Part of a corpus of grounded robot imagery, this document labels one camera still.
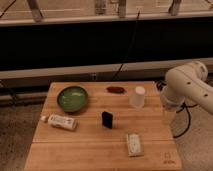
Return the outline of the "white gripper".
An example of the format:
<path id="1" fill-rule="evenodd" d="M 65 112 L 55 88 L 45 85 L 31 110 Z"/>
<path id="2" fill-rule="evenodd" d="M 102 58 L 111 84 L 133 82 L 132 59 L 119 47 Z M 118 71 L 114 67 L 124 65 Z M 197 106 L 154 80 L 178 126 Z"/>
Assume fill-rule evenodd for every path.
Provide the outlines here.
<path id="1" fill-rule="evenodd" d="M 175 94 L 170 88 L 164 87 L 160 92 L 160 100 L 163 106 L 163 119 L 165 125 L 170 125 L 174 120 L 177 109 L 182 104 L 182 97 Z"/>

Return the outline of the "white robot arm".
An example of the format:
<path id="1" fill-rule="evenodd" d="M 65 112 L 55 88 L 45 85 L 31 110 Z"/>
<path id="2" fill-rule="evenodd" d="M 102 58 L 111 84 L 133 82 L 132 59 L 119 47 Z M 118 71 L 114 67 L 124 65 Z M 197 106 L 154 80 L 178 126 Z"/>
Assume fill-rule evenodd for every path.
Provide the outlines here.
<path id="1" fill-rule="evenodd" d="M 163 119 L 169 125 L 186 98 L 213 115 L 213 87 L 206 83 L 208 69 L 199 61 L 174 67 L 165 74 L 166 85 L 160 92 Z"/>

